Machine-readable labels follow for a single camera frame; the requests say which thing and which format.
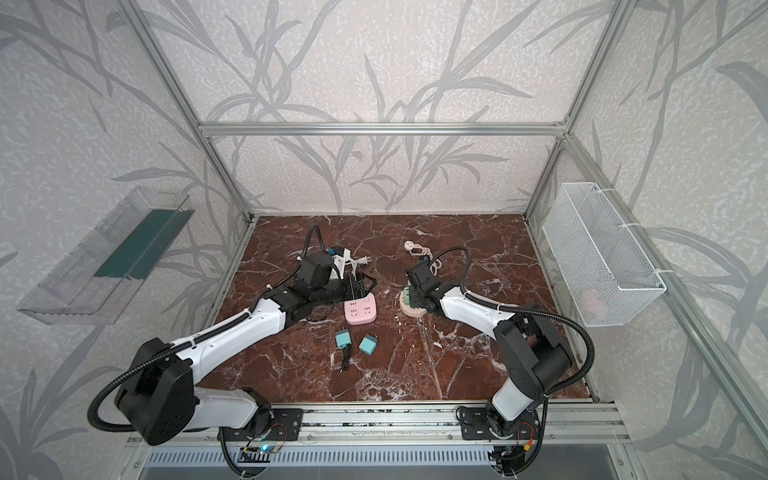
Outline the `teal charger cube with cable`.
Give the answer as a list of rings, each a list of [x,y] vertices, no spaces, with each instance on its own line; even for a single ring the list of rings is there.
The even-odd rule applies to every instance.
[[[350,332],[347,329],[338,331],[335,334],[335,343],[342,352],[340,371],[346,372],[350,367],[351,361],[352,338]]]

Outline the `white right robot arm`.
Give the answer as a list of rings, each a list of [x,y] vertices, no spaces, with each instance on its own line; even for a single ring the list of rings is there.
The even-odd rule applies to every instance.
[[[536,307],[500,304],[457,282],[443,281],[426,259],[407,269],[406,277],[416,307],[466,324],[496,342],[507,380],[488,402],[494,421],[516,421],[570,385],[567,373],[574,367],[574,357],[554,315]]]

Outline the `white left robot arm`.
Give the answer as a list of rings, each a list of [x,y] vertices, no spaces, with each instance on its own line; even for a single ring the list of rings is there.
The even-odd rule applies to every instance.
[[[208,428],[244,429],[256,435],[270,424],[270,405],[250,388],[216,390],[200,382],[218,366],[306,320],[322,306],[366,297],[376,280],[329,251],[300,259],[292,274],[267,288],[242,312],[196,334],[165,343],[145,342],[113,387],[114,405],[150,445]]]

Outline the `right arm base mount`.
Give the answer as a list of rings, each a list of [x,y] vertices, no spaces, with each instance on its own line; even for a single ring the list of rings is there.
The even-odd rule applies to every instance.
[[[490,403],[460,405],[455,411],[463,440],[516,440],[532,443],[539,438],[540,420],[535,411],[524,410],[514,420],[505,420]]]

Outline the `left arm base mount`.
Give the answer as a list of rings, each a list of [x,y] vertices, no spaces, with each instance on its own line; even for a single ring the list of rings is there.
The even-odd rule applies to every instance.
[[[304,410],[301,408],[274,408],[264,397],[252,389],[245,393],[256,402],[255,414],[241,429],[232,430],[229,440],[297,441]]]

